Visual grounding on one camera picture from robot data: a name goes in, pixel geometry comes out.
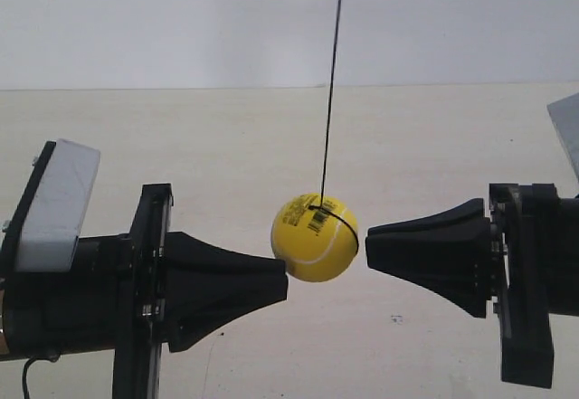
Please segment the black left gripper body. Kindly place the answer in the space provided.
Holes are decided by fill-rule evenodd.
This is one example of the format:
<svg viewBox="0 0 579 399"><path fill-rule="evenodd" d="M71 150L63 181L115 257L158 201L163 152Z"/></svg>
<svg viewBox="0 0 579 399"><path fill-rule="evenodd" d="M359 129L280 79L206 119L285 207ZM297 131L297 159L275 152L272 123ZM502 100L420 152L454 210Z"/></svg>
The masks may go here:
<svg viewBox="0 0 579 399"><path fill-rule="evenodd" d="M164 245L170 184L143 185L123 242L113 360L114 398L157 398L164 320Z"/></svg>

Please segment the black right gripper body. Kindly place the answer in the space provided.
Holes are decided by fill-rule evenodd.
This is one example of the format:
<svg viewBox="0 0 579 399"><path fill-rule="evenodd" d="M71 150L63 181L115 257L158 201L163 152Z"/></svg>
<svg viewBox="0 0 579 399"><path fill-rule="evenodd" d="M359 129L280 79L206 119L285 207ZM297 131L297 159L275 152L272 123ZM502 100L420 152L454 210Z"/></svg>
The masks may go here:
<svg viewBox="0 0 579 399"><path fill-rule="evenodd" d="M492 222L508 263L498 288L500 376L506 383L552 387L555 351L542 260L550 248L555 197L552 184L489 187Z"/></svg>

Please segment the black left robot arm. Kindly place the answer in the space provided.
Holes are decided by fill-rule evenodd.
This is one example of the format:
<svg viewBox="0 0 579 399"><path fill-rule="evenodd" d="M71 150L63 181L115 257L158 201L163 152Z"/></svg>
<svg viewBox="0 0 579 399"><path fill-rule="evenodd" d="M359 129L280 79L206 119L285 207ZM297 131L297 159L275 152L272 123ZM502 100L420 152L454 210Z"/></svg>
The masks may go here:
<svg viewBox="0 0 579 399"><path fill-rule="evenodd" d="M169 228L168 184L144 185L127 233L79 240L66 272L1 273L1 357L56 361L112 350L112 396L155 398L161 352L183 352L286 299L283 261Z"/></svg>

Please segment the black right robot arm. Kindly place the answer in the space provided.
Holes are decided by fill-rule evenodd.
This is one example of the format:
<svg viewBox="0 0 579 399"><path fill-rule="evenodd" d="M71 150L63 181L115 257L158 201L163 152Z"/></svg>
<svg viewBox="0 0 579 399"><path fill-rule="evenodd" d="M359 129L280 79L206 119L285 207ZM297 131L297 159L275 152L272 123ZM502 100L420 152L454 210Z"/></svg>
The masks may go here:
<svg viewBox="0 0 579 399"><path fill-rule="evenodd" d="M578 314L578 199L553 184L492 184L489 197L368 229L367 266L485 318L498 317L503 382L551 388L553 315Z"/></svg>

